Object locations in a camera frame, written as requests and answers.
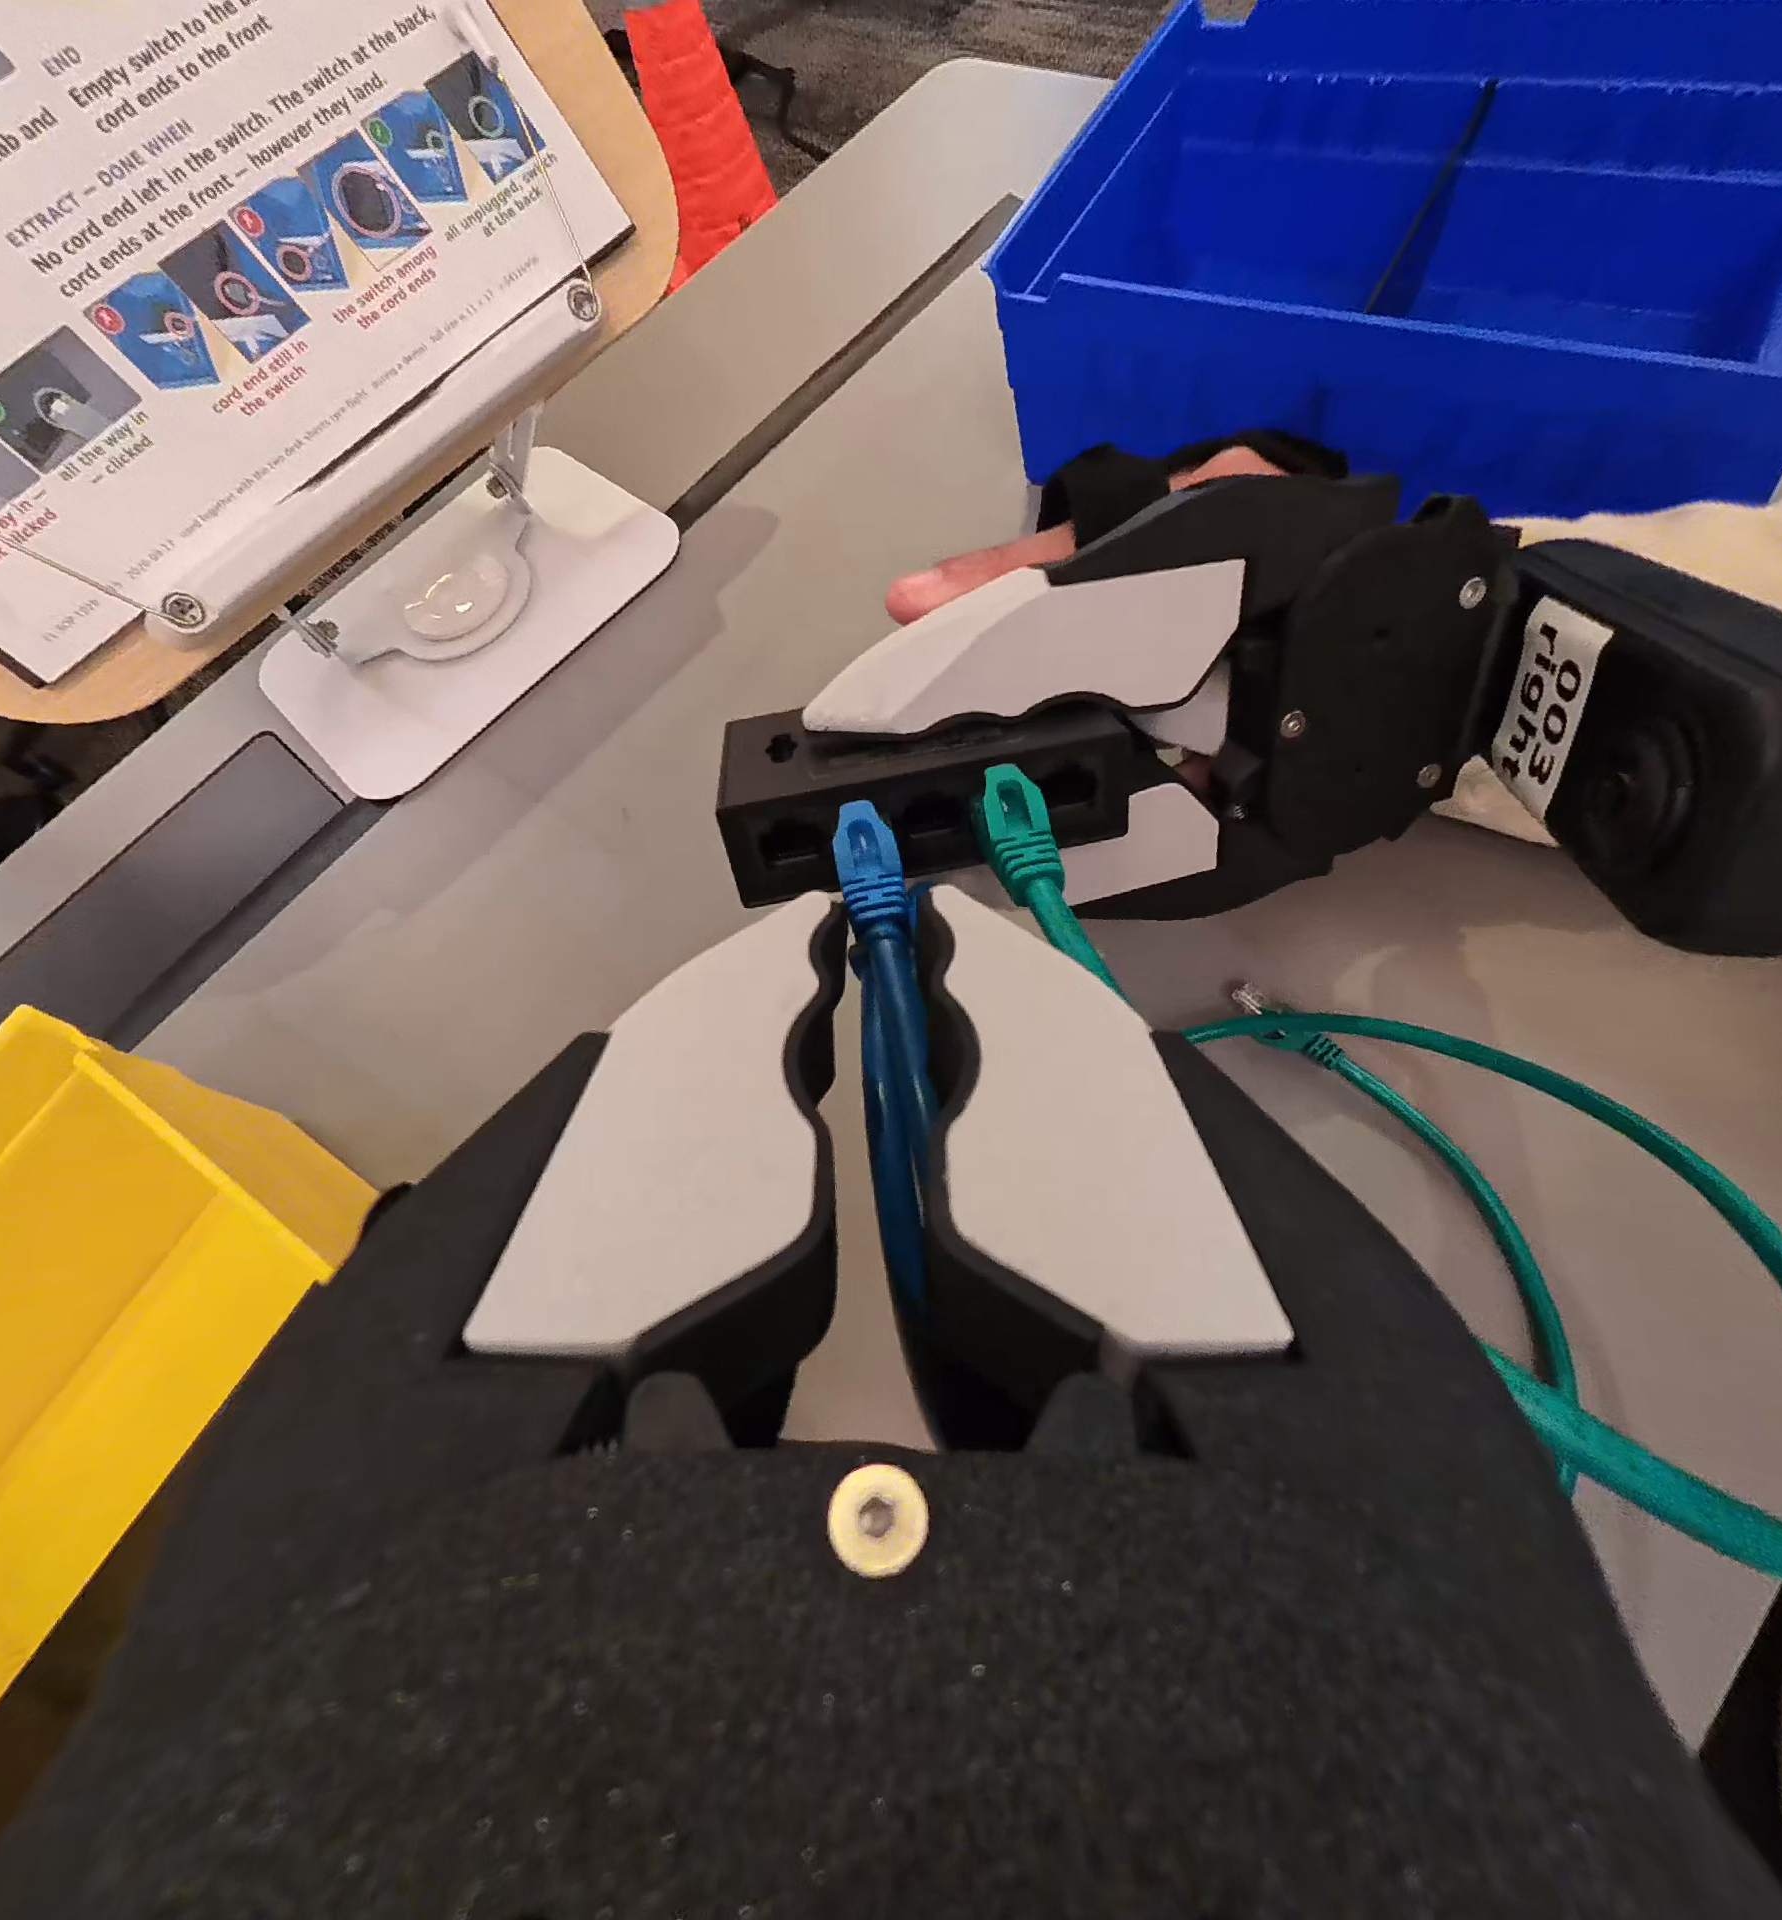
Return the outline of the person's right hand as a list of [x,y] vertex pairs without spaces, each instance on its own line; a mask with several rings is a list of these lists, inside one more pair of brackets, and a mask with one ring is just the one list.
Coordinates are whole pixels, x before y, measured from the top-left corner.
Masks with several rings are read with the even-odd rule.
[[1193,495],[1214,475],[1346,475],[1353,460],[1309,436],[1250,428],[1237,436],[1186,443],[1169,458],[1135,458],[1108,443],[1063,460],[1035,502],[1035,531],[991,549],[911,569],[888,585],[883,612],[911,624],[1011,569],[1049,569],[1073,561],[1101,535],[1117,531],[1165,495]]

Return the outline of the white stand base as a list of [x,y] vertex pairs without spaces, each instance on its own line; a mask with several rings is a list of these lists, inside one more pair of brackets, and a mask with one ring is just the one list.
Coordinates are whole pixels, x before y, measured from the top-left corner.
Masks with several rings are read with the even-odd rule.
[[680,561],[680,526],[538,446],[538,418],[501,428],[255,665],[276,720],[358,799],[451,763]]

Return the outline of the orange traffic cone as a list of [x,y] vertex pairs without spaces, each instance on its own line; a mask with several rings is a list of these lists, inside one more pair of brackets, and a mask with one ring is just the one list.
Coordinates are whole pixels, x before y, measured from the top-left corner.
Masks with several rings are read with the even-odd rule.
[[683,286],[773,209],[773,184],[698,0],[634,7],[629,48],[680,205],[669,286]]

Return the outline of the blue plastic bin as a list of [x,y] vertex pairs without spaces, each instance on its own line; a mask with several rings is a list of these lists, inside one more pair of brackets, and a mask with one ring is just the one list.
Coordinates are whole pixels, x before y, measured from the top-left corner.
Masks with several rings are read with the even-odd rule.
[[[1383,312],[1441,156],[1491,124]],[[1020,465],[1279,428],[1494,520],[1782,485],[1782,7],[1178,7],[991,251]]]

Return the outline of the black bin divider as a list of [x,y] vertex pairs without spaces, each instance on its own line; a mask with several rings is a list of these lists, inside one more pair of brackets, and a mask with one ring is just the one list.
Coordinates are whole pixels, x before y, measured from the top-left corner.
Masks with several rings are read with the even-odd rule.
[[1483,132],[1483,124],[1491,124],[1494,96],[1501,96],[1501,76],[1483,76],[1483,80],[1481,80],[1481,96],[1472,96],[1472,115],[1466,120],[1451,150],[1441,156],[1441,162],[1438,162],[1428,193],[1424,193],[1415,209],[1412,209],[1412,221],[1407,221],[1398,251],[1384,258],[1383,278],[1370,283],[1370,291],[1365,291],[1365,305],[1359,305],[1365,319],[1383,312],[1390,283],[1400,278],[1407,258],[1415,251],[1424,229],[1432,227],[1432,209],[1451,193],[1451,178],[1459,178],[1459,168],[1471,162],[1471,156],[1472,156],[1472,143],[1481,143],[1481,132]]

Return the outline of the instruction sheet on stand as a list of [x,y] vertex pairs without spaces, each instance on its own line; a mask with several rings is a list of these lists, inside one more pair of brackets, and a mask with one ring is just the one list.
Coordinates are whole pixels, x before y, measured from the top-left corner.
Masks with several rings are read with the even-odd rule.
[[634,236],[588,268],[599,319],[569,332],[569,307],[556,305],[549,312],[509,324],[473,365],[451,370],[322,485],[301,490],[301,531],[280,535],[280,557],[269,577],[213,617],[198,649],[182,636],[164,642],[146,619],[130,619],[50,690],[30,690],[0,665],[0,720],[108,726],[205,679],[213,663],[225,663],[319,577],[365,561],[411,508],[485,458],[496,429],[549,404],[599,350],[658,307],[680,263],[680,193],[664,143],[599,24],[586,7],[496,0],[486,10],[634,214]]

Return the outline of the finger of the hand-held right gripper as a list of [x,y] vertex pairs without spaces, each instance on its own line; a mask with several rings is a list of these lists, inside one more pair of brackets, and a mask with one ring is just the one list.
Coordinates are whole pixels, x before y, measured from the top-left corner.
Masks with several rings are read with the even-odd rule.
[[1126,808],[1126,884],[1154,888],[1219,873],[1219,810],[1182,779],[1163,779]]
[[953,720],[1102,703],[1169,750],[1221,750],[1244,566],[1182,566],[1053,585],[1005,569],[845,663],[804,708],[810,736],[921,737]]

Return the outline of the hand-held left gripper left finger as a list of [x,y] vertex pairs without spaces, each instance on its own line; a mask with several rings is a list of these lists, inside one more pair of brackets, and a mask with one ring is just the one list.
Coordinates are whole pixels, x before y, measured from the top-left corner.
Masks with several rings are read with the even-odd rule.
[[845,918],[803,892],[641,992],[596,1039],[462,1352],[620,1391],[695,1376],[740,1447],[773,1447],[836,1309],[840,986]]

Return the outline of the black ethernet switch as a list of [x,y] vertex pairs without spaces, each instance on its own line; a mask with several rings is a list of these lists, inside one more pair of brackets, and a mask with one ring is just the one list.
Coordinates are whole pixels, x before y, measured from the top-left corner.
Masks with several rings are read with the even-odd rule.
[[803,714],[724,731],[712,822],[740,906],[836,892],[836,810],[877,808],[902,876],[982,869],[976,799],[991,763],[1018,763],[1049,799],[1053,839],[1091,848],[1128,833],[1128,795],[1165,779],[1154,742],[1108,708],[953,720],[921,737],[810,736]]

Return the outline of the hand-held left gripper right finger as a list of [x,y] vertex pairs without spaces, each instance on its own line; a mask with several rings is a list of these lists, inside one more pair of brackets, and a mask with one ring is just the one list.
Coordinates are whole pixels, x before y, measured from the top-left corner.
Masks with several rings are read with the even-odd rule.
[[991,906],[925,892],[940,1112],[925,1164],[925,1429],[1025,1447],[1108,1388],[1143,1447],[1251,1421],[1292,1318],[1193,1104],[1193,1046]]

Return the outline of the yellow plastic bin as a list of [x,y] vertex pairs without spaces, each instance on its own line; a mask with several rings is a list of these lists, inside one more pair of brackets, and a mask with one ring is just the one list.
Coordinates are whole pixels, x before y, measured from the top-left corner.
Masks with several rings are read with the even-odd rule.
[[0,1021],[0,1701],[376,1203],[270,1110]]

